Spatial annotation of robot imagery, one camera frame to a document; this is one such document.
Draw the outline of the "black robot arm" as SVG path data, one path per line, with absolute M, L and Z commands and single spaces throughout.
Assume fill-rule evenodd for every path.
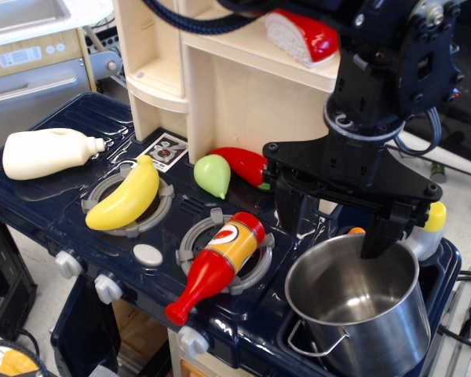
M 274 9 L 319 20 L 339 37 L 340 65 L 324 105 L 328 135 L 269 143 L 266 177 L 283 204 L 296 192 L 369 210 L 362 257 L 376 258 L 441 195 L 386 145 L 406 122 L 451 101 L 462 74 L 451 44 L 456 1 L 226 1 L 243 24 Z

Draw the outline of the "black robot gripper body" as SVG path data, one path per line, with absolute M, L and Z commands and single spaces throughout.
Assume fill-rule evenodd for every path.
M 275 192 L 280 172 L 287 172 L 310 196 L 357 207 L 390 218 L 403 210 L 404 220 L 427 219 L 431 203 L 441 199 L 441 187 L 399 163 L 386 144 L 402 129 L 403 120 L 390 117 L 363 124 L 330 95 L 323 107 L 328 133 L 309 141 L 273 141 L 263 148 L 268 160 L 264 179 Z

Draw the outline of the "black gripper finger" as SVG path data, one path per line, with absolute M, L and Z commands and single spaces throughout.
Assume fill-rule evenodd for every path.
M 362 259 L 374 259 L 380 257 L 403 234 L 405 224 L 398 218 L 383 218 L 374 214 L 371 217 L 364 236 L 360 253 Z
M 287 172 L 280 172 L 275 186 L 275 205 L 283 231 L 296 236 L 318 225 L 318 199 L 310 196 Z

